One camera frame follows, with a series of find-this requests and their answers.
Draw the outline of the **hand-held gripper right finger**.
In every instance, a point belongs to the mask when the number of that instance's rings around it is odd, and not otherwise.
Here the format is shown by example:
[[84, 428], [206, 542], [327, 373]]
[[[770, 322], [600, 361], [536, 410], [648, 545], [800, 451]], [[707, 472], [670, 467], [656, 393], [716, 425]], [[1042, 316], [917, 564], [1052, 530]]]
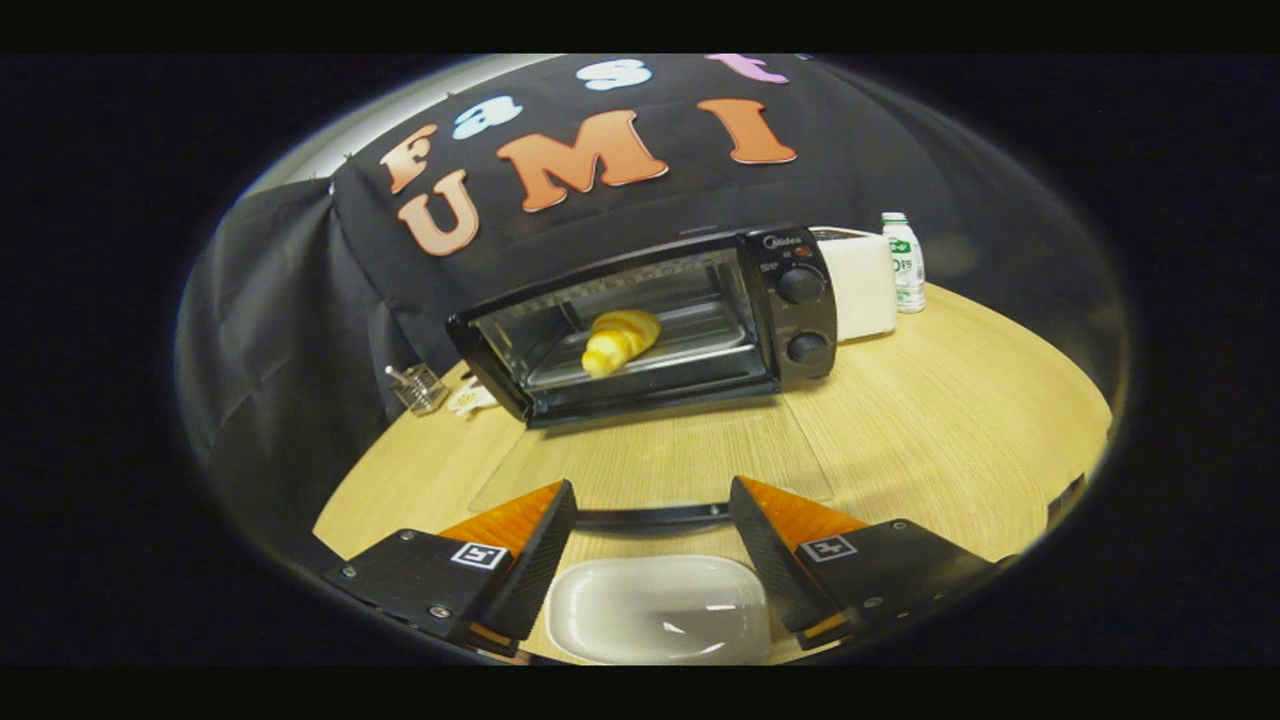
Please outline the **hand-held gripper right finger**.
[[731, 482], [730, 516], [801, 650], [934, 615], [1018, 560], [989, 561], [905, 518], [863, 521], [748, 477]]

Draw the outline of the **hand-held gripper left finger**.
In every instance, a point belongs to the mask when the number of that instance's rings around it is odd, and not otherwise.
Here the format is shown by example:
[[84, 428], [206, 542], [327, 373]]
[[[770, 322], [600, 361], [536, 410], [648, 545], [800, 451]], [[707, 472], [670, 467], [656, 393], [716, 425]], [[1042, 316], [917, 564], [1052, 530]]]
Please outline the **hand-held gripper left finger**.
[[402, 528], [323, 579], [412, 632], [512, 659], [535, 625], [579, 507], [558, 480], [444, 530]]

